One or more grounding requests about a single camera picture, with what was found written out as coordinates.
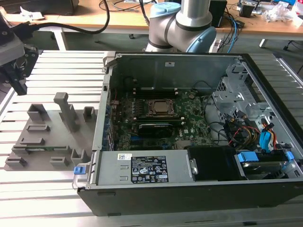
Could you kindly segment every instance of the computer case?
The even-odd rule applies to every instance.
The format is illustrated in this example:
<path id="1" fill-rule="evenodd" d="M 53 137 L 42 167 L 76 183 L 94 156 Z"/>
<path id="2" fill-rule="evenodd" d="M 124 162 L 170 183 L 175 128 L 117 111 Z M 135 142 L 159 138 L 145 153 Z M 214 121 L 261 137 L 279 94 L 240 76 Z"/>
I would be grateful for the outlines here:
<path id="1" fill-rule="evenodd" d="M 29 0 L 24 3 L 3 6 L 7 13 L 20 13 L 20 7 L 42 14 L 73 15 L 79 0 Z"/>

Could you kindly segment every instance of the blue release tab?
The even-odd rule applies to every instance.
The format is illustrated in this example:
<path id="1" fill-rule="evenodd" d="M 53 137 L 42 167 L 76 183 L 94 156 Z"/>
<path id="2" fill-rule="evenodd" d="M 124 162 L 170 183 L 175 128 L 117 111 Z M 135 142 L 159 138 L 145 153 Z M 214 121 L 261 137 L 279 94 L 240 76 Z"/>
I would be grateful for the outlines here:
<path id="1" fill-rule="evenodd" d="M 243 151 L 238 154 L 240 162 L 258 162 L 259 159 L 254 151 Z"/>
<path id="2" fill-rule="evenodd" d="M 268 148 L 270 138 L 271 138 L 271 134 L 268 131 L 261 132 L 259 144 L 260 147 L 264 149 L 266 153 L 270 153 L 270 150 Z"/>
<path id="3" fill-rule="evenodd" d="M 150 18 L 163 17 L 179 12 L 181 5 L 175 2 L 162 2 L 151 7 Z"/>
<path id="4" fill-rule="evenodd" d="M 75 175 L 84 175 L 86 167 L 85 166 L 76 166 L 74 167 L 74 174 Z"/>
<path id="5" fill-rule="evenodd" d="M 292 154 L 291 151 L 286 152 L 286 156 L 287 156 L 289 161 L 294 159 L 294 155 Z"/>

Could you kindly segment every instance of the white paper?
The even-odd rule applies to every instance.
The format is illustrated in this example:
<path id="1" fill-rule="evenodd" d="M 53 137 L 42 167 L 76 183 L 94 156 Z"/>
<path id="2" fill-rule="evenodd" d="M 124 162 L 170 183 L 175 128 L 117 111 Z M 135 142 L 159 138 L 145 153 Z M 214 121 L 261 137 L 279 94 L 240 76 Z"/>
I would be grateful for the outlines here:
<path id="1" fill-rule="evenodd" d="M 20 15 L 22 17 L 24 17 L 26 20 L 32 21 L 32 20 L 44 19 L 44 17 L 42 16 L 42 14 L 40 12 L 29 12 L 29 11 L 23 9 L 21 6 L 20 6 L 20 9 L 21 9 Z"/>

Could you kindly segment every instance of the wooden desk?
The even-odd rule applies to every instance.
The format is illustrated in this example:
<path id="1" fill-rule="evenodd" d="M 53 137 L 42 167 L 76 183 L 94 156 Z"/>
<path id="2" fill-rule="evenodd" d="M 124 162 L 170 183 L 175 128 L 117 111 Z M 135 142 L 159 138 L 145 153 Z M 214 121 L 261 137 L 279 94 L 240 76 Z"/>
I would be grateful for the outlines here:
<path id="1" fill-rule="evenodd" d="M 237 0 L 228 0 L 227 7 L 230 8 Z M 76 9 L 74 16 L 58 16 L 47 15 L 46 20 L 35 21 L 35 23 L 57 22 L 78 26 L 87 30 L 96 30 L 104 25 L 106 21 L 106 12 L 99 8 L 99 0 L 80 0 L 79 6 Z M 121 8 L 133 6 L 131 3 L 119 3 Z M 145 5 L 147 16 L 150 14 L 151 4 Z M 261 18 L 261 15 L 255 15 L 251 18 L 239 17 L 239 12 L 235 11 L 235 6 L 229 9 L 229 12 L 240 21 L 245 23 L 245 27 L 241 32 L 241 37 L 259 38 L 259 39 L 282 39 L 282 40 L 303 40 L 303 26 L 295 27 L 291 25 L 291 21 L 270 22 L 267 23 Z M 148 34 L 148 26 L 146 25 L 141 13 L 140 7 L 137 8 L 139 12 L 110 12 L 109 26 L 105 30 L 107 33 L 125 33 L 125 34 Z M 6 19 L 13 25 L 24 22 L 21 16 L 4 13 Z M 222 38 L 225 34 L 230 32 L 230 23 L 223 20 L 222 27 L 217 28 L 217 39 Z M 60 50 L 66 50 L 66 41 L 63 32 L 72 32 L 69 29 L 62 29 L 58 27 L 46 27 L 42 31 L 52 31 Z"/>

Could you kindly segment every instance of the warning label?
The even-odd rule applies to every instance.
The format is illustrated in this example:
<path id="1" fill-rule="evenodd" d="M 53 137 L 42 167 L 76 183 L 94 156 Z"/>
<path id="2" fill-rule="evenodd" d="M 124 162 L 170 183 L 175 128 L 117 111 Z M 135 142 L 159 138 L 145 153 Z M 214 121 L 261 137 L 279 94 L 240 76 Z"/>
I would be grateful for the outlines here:
<path id="1" fill-rule="evenodd" d="M 132 157 L 133 183 L 165 183 L 169 181 L 165 156 Z"/>

